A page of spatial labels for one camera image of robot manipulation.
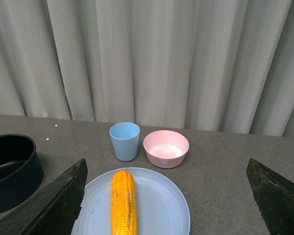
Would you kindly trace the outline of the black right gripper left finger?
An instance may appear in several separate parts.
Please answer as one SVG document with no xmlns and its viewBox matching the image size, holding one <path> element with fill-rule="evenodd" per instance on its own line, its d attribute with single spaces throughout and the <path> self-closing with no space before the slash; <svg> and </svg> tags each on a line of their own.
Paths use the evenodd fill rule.
<svg viewBox="0 0 294 235">
<path fill-rule="evenodd" d="M 78 219 L 88 168 L 85 159 L 0 219 L 0 235 L 69 235 Z"/>
</svg>

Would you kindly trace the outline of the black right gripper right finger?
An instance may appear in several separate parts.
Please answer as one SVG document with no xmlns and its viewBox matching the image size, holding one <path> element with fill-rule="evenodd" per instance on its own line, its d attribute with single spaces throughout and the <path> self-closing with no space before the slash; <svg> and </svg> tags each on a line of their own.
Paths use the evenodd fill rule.
<svg viewBox="0 0 294 235">
<path fill-rule="evenodd" d="M 269 233 L 294 235 L 294 183 L 255 159 L 246 174 Z"/>
</svg>

